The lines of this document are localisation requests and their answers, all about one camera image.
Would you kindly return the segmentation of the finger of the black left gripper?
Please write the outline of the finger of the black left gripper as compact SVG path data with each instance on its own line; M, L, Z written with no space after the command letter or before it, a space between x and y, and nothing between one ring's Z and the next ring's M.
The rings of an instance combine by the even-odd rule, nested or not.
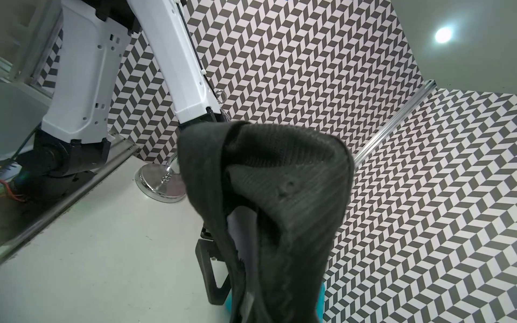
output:
M221 286L218 286L214 275L214 262L224 262L211 233L206 227L201 229L200 239L195 246L195 255L201 270L207 298L210 304L222 306L230 294L231 282L227 275Z

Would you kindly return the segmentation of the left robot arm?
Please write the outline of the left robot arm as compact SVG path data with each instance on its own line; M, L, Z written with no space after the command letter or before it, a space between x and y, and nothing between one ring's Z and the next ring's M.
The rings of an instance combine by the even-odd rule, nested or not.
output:
M106 163L109 104L122 91L121 66L143 32L169 89L179 129L225 119L183 15L183 1L63 1L63 48L53 99L18 158L17 193L62 197L75 177Z

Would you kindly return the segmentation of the black cap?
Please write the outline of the black cap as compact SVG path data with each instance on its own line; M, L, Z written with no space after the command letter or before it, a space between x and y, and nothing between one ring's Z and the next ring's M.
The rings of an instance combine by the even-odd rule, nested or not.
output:
M179 135L180 174L228 270L232 322L318 322L354 184L338 138L304 127L203 122Z

